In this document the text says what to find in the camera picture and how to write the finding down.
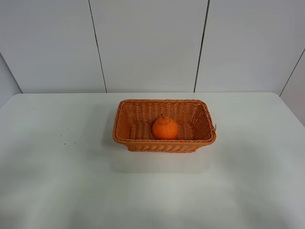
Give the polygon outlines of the orange fruit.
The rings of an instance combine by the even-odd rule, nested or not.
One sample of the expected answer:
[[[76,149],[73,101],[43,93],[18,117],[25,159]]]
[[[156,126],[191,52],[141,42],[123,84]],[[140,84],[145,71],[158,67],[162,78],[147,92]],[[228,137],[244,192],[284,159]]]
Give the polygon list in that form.
[[[152,134],[159,140],[174,140],[178,136],[178,124],[173,118],[162,114],[154,121]]]

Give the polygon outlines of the orange wicker basket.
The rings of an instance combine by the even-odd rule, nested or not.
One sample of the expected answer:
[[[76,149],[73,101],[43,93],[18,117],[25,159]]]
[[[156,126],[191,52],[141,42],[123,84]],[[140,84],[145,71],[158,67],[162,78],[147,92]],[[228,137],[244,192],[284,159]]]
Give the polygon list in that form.
[[[178,124],[174,140],[153,136],[153,123],[161,115]],[[129,151],[191,153],[216,140],[216,130],[207,105],[200,100],[129,99],[119,103],[113,139]]]

